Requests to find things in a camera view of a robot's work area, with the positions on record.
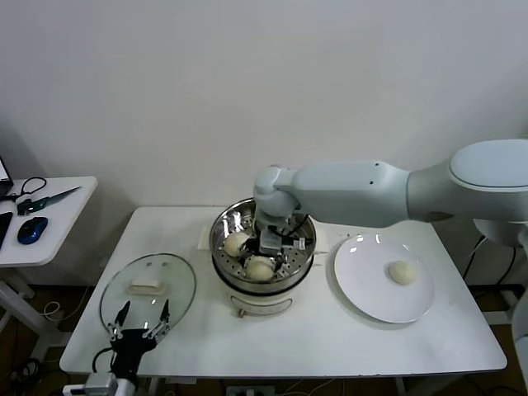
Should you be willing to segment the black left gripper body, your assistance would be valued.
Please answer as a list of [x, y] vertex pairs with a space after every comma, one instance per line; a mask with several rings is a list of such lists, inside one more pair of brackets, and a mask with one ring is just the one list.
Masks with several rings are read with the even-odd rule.
[[144, 354], [156, 347], [154, 338], [147, 336], [142, 328], [126, 329], [120, 338], [111, 341], [115, 358], [111, 363], [111, 372], [117, 378], [135, 378]]

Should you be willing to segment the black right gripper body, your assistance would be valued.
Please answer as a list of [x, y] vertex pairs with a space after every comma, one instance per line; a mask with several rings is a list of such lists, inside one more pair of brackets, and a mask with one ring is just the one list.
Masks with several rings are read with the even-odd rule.
[[285, 257], [281, 247], [265, 244], [259, 237], [247, 240], [247, 250], [254, 255], [269, 257], [274, 260], [283, 260]]

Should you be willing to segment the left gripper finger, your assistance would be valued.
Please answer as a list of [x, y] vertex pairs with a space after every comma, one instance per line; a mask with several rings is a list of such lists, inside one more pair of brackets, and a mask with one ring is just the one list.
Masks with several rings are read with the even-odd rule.
[[130, 310], [130, 301], [128, 300], [124, 304], [124, 306], [118, 311], [117, 315], [115, 316], [114, 321], [108, 322], [106, 324], [106, 329], [108, 330], [112, 341], [122, 338], [123, 331], [124, 331], [124, 324], [125, 324], [125, 320], [126, 320], [129, 310]]
[[163, 305], [158, 322], [143, 335], [143, 338], [153, 339], [154, 341], [162, 341], [169, 330], [170, 312], [169, 300], [167, 299]]

